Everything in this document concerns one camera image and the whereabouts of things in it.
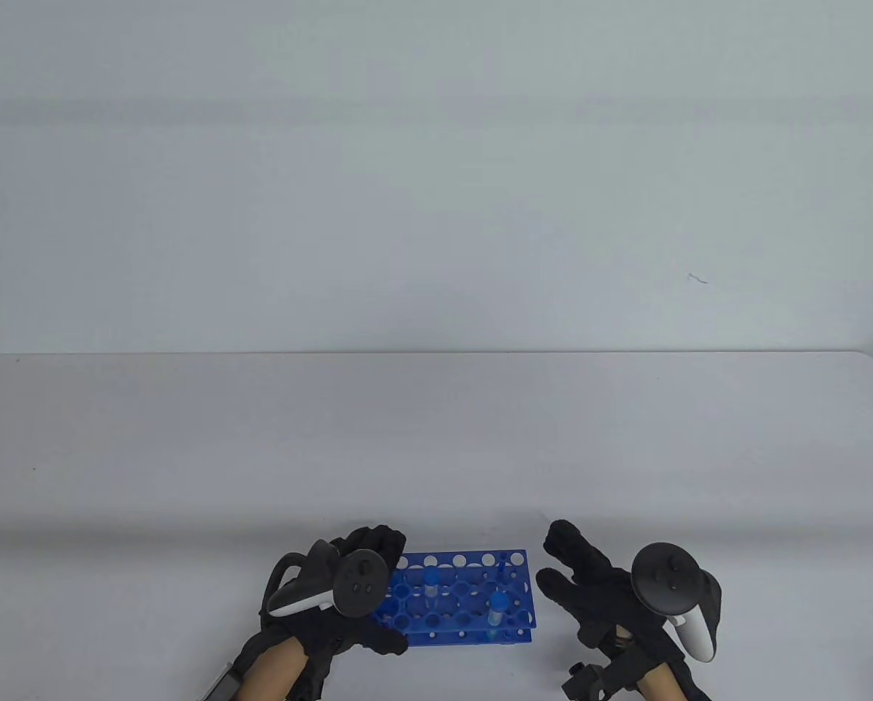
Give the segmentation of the person's left hand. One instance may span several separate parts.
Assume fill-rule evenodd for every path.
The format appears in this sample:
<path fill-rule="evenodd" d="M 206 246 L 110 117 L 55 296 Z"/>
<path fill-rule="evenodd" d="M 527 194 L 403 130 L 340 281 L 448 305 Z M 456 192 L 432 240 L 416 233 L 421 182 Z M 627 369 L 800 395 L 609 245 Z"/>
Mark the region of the person's left hand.
<path fill-rule="evenodd" d="M 259 611 L 259 633 L 236 658 L 235 667 L 243 674 L 236 700 L 319 699 L 334 656 L 355 645 L 378 655 L 406 652 L 406 637 L 380 627 L 372 616 L 349 618 L 332 608 L 270 616 L 268 600 L 282 575 L 283 565 L 276 564 Z"/>

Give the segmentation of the person's right hand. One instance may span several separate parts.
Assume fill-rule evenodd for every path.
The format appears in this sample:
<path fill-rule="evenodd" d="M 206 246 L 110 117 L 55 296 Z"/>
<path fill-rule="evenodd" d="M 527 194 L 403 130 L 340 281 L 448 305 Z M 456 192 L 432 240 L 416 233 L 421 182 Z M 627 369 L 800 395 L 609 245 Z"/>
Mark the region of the person's right hand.
<path fill-rule="evenodd" d="M 666 619 L 651 611 L 634 593 L 630 573 L 583 537 L 576 525 L 560 518 L 549 525 L 544 551 L 570 568 L 572 575 L 544 568 L 535 575 L 542 594 L 579 624 L 579 640 L 616 660 L 630 646 L 656 664 L 687 672 L 684 652 L 666 631 Z"/>

